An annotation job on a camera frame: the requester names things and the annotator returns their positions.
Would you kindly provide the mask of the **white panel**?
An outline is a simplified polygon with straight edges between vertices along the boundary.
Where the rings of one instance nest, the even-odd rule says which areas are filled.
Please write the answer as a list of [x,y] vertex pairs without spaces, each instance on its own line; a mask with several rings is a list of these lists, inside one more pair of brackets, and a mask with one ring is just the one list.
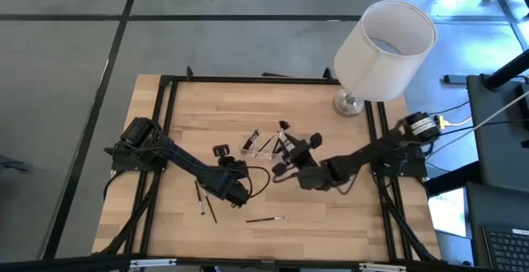
[[466,237],[465,190],[463,188],[429,198],[428,206],[436,231]]

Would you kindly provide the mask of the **black pole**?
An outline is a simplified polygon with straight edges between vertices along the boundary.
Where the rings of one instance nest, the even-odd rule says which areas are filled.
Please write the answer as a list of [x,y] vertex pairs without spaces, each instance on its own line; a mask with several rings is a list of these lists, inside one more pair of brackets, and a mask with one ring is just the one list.
[[495,91],[503,86],[506,82],[529,69],[529,49],[523,51],[513,60],[509,61],[502,68],[498,69],[492,75],[483,78],[485,88]]

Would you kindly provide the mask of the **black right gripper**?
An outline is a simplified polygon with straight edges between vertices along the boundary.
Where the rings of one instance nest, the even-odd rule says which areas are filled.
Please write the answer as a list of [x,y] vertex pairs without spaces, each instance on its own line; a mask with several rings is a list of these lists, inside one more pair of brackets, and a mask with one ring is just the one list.
[[272,168],[273,182],[278,184],[296,178],[301,189],[329,190],[329,172],[313,159],[310,152],[321,144],[322,136],[318,132],[312,134],[308,141],[287,134],[281,144],[281,161]]

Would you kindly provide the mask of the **dark grey desk panel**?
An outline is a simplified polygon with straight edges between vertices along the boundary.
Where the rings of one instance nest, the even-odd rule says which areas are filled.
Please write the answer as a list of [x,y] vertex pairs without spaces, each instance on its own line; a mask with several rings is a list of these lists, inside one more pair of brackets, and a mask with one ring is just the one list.
[[529,193],[529,85],[509,81],[491,91],[483,78],[466,78],[483,182]]

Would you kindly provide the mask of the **black aluminium table frame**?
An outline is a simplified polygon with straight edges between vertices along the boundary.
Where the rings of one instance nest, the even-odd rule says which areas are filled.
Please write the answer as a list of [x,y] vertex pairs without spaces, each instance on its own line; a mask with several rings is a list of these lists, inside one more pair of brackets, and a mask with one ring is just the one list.
[[[201,161],[213,165],[212,148],[227,144],[233,155],[241,138],[255,129],[274,132],[290,123],[295,136],[322,135],[315,158],[348,154],[369,142],[365,116],[344,118],[331,107],[338,89],[325,79],[141,74],[131,95],[127,121],[158,116],[170,137]],[[348,194],[307,191],[294,180],[267,180],[271,160],[245,157],[255,197],[245,206],[213,198],[200,214],[193,177],[175,165],[161,175],[146,253],[153,257],[242,260],[387,261],[388,250],[378,190],[369,166]],[[283,220],[245,223],[250,219]]]

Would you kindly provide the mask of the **silver bracket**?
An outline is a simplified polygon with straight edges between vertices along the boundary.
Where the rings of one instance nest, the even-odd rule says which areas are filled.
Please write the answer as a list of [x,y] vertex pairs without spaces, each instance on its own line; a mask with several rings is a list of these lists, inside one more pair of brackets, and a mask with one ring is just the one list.
[[150,267],[165,267],[165,266],[175,266],[178,261],[171,258],[162,258],[162,259],[135,259],[131,260],[129,268],[130,269],[143,269]]
[[388,265],[374,262],[359,263],[360,272],[407,272],[406,266]]

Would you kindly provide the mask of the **clear plastic brush organizer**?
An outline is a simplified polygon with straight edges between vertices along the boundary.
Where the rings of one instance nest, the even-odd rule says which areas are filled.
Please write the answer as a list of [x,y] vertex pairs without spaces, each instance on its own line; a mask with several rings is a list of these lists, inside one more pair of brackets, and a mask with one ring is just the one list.
[[[239,145],[239,152],[248,157],[259,158],[262,160],[277,160],[281,154],[273,154],[273,148],[275,142],[278,140],[274,138],[258,155],[254,157],[254,153],[275,133],[264,132],[259,129],[255,129],[251,134],[245,135],[241,138]],[[285,140],[285,134],[283,134],[281,140]]]

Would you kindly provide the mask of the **dark laptop body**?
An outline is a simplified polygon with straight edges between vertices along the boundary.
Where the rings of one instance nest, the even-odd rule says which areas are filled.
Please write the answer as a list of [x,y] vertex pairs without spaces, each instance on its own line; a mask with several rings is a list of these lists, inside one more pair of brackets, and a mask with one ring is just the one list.
[[474,264],[494,270],[489,263],[484,227],[529,230],[529,193],[466,184]]

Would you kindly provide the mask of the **black keyboard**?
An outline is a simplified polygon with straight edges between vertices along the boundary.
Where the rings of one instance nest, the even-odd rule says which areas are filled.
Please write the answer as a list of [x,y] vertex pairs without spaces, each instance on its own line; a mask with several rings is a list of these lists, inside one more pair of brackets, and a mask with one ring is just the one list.
[[529,230],[484,227],[491,267],[507,272],[529,272]]

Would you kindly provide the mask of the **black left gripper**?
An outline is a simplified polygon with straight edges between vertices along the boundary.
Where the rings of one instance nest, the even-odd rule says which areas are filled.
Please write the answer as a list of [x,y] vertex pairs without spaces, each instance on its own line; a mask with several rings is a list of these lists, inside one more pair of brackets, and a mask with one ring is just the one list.
[[241,183],[241,179],[249,176],[246,162],[231,156],[228,145],[214,146],[212,151],[217,157],[220,170],[219,179],[214,186],[214,194],[230,202],[233,207],[243,206],[250,197],[250,191]]

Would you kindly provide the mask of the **black crossbar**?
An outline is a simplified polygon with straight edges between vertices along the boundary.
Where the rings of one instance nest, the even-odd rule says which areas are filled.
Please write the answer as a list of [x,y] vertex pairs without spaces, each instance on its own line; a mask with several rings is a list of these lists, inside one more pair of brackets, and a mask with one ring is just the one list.
[[280,269],[337,269],[359,270],[359,263],[374,262],[407,267],[407,272],[507,272],[468,265],[449,265],[444,261],[389,260],[389,261],[322,261],[322,260],[242,260],[193,257],[152,257],[142,254],[90,255],[73,258],[30,260],[0,263],[0,272],[100,272],[130,269],[131,260],[171,258],[177,265],[235,266],[262,270]]

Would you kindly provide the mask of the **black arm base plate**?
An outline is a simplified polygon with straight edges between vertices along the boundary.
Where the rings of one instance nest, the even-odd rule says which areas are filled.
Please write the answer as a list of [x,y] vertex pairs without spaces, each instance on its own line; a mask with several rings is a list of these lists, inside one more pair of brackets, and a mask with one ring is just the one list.
[[134,152],[125,148],[106,147],[103,149],[112,157],[111,169],[115,171],[163,171],[167,160],[151,152]]
[[384,177],[426,177],[427,169],[420,160],[398,160],[393,164],[374,162],[373,171]]

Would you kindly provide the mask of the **white shade table lamp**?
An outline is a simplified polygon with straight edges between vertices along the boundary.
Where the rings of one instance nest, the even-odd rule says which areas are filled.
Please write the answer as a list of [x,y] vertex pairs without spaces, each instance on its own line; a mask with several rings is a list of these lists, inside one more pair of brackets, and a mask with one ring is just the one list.
[[390,101],[403,94],[437,38],[432,19],[409,2],[370,5],[334,57],[341,85],[332,102],[336,113],[354,117],[367,102]]

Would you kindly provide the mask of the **black diagonal beam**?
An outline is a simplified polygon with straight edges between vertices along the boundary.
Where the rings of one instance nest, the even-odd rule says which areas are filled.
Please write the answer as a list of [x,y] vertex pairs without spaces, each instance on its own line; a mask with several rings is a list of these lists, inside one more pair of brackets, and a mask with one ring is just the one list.
[[425,186],[430,196],[436,196],[441,193],[464,187],[467,183],[483,183],[479,161],[449,171],[433,179],[429,179],[425,182]]

